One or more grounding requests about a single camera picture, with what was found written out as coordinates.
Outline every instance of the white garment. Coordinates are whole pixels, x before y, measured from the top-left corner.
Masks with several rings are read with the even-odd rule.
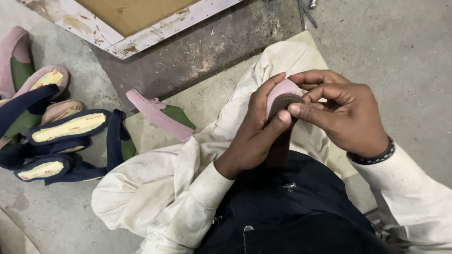
[[[245,73],[218,120],[185,144],[138,155],[107,174],[93,192],[92,208],[110,229],[126,228],[146,237],[138,254],[190,254],[233,181],[213,161],[229,146],[243,121],[248,101],[269,77],[327,69],[315,46],[278,42]],[[330,140],[321,129],[298,121],[291,150],[327,164]],[[352,163],[369,182],[381,218],[409,252],[452,248],[452,191],[428,177],[397,146],[376,165]]]

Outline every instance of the finger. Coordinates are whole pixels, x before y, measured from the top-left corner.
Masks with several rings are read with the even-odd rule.
[[[256,107],[260,110],[267,107],[267,98],[272,89],[279,82],[286,78],[286,73],[281,72],[265,81],[257,90],[251,95],[249,107]]]
[[[306,104],[317,102],[321,98],[334,100],[340,105],[352,102],[354,97],[348,92],[349,84],[320,84],[302,96]]]
[[[269,148],[275,142],[276,138],[289,128],[291,123],[292,117],[290,113],[287,110],[281,110],[270,124],[253,139],[259,143],[259,146]]]
[[[335,122],[344,117],[303,103],[291,104],[288,111],[292,116],[310,122],[325,131],[333,129]]]
[[[304,90],[312,89],[315,85],[322,83],[350,83],[350,81],[342,75],[330,70],[304,71],[291,75],[288,79],[295,84],[300,85],[300,88]]]

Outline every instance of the wooden frame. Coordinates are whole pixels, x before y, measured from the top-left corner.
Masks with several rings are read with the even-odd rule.
[[[117,58],[126,59],[243,0],[200,0],[127,38],[75,0],[16,1]]]

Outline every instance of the green fabric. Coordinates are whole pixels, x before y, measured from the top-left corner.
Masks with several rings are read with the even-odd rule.
[[[14,56],[11,58],[11,75],[13,76],[16,92],[19,91],[33,73],[35,73],[33,61],[31,63],[21,63]]]
[[[173,120],[176,120],[177,122],[187,126],[188,128],[196,130],[196,126],[188,119],[188,117],[185,115],[184,111],[181,108],[166,105],[166,108],[161,109],[160,111],[163,114],[172,118]]]
[[[128,159],[135,156],[136,150],[137,149],[135,148],[135,145],[133,144],[131,138],[127,141],[121,140],[121,153],[124,161],[127,161]]]
[[[2,138],[10,138],[21,132],[28,131],[41,124],[42,115],[33,115],[28,110],[19,115],[9,126]]]

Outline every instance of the metal tool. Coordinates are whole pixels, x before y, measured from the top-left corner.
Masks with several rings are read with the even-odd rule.
[[[309,0],[308,9],[315,9],[317,7],[317,0]]]
[[[305,23],[305,17],[304,14],[308,17],[309,21],[312,23],[312,26],[314,28],[318,28],[317,23],[315,22],[314,18],[312,17],[311,13],[309,12],[308,7],[305,3],[303,3],[303,0],[298,0],[298,8],[300,9],[300,18],[301,18],[301,29],[302,31],[306,30],[306,23]]]

